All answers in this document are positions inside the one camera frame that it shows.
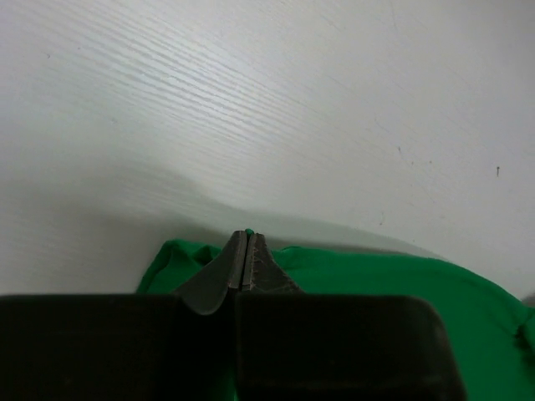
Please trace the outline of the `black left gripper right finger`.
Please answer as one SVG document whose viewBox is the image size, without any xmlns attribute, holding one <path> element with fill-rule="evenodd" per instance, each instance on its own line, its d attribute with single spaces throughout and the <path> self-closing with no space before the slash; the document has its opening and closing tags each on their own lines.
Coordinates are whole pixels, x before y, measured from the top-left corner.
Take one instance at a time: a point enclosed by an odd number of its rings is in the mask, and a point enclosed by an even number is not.
<svg viewBox="0 0 535 401">
<path fill-rule="evenodd" d="M 275 262 L 265 236 L 248 236 L 242 271 L 242 292 L 258 294 L 298 294 L 302 288 Z"/>
</svg>

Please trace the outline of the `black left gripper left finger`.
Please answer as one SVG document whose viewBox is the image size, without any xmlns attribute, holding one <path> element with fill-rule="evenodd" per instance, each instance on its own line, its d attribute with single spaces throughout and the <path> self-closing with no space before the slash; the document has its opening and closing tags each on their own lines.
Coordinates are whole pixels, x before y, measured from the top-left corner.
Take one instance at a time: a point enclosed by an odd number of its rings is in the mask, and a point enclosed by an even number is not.
<svg viewBox="0 0 535 401">
<path fill-rule="evenodd" d="M 247 232 L 233 232 L 218 256 L 181 284 L 176 295 L 195 314 L 212 315 L 240 290 L 246 255 Z"/>
</svg>

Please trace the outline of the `green polo t shirt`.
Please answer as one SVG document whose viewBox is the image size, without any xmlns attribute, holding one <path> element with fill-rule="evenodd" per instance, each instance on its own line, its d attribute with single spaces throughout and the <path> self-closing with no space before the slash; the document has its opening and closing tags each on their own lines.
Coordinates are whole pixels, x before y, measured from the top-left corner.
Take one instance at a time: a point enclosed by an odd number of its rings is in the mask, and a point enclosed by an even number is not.
<svg viewBox="0 0 535 401">
<path fill-rule="evenodd" d="M 534 398 L 534 310 L 498 285 L 448 262 L 290 246 L 277 264 L 306 290 L 411 295 L 446 323 L 470 400 Z"/>
</svg>

